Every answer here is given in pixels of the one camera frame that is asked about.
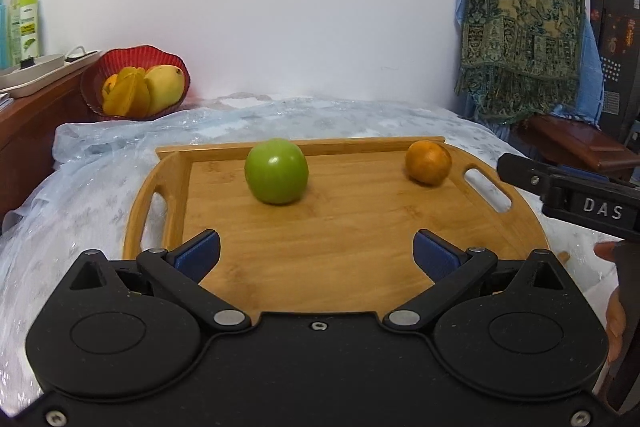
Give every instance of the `hand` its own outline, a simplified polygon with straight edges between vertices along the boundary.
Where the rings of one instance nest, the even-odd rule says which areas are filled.
[[[601,259],[614,263],[613,249],[616,242],[598,243],[593,247],[595,254]],[[620,288],[616,288],[609,298],[607,306],[607,337],[609,339],[609,354],[607,360],[613,362],[622,351],[622,333],[626,328],[626,314],[620,303]]]

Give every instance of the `bottle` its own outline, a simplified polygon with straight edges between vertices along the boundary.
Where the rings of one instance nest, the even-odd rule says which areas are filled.
[[[9,67],[9,35],[6,29],[6,6],[4,0],[0,0],[0,70]]]
[[[12,66],[20,64],[20,0],[9,0],[9,49]]]
[[[20,0],[20,59],[39,56],[38,0]]]

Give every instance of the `wooden tray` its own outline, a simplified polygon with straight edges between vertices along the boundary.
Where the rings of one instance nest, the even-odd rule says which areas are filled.
[[[453,166],[437,188],[407,179],[403,137],[300,140],[309,165],[305,196],[286,206],[260,203],[244,180],[254,144],[160,148],[160,163],[135,199],[124,259],[140,253],[151,198],[167,203],[162,246],[178,247],[205,229],[222,240],[218,265],[202,285],[255,320],[261,311],[377,311],[427,289],[412,240],[429,229],[465,250],[487,247],[503,259],[548,248],[545,234],[515,188],[474,156],[450,145]],[[511,200],[495,212],[464,178],[476,168]]]

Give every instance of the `green shawl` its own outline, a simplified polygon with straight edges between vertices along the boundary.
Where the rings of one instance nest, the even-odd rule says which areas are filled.
[[[573,105],[583,23],[584,0],[466,0],[456,92],[494,123]]]

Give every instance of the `red bowl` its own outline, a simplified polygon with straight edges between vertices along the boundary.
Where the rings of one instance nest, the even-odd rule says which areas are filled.
[[[162,64],[176,66],[184,73],[184,92],[178,102],[145,118],[110,116],[102,111],[102,86],[104,81],[112,74],[120,73],[120,70],[127,66],[148,70],[148,68],[152,66],[161,66]],[[180,57],[160,51],[153,46],[136,46],[135,48],[122,48],[106,52],[95,64],[91,65],[82,74],[80,79],[80,93],[86,105],[98,116],[98,120],[148,121],[166,116],[178,110],[180,104],[184,101],[184,97],[187,96],[190,83],[189,71],[187,71],[187,66],[184,65]]]

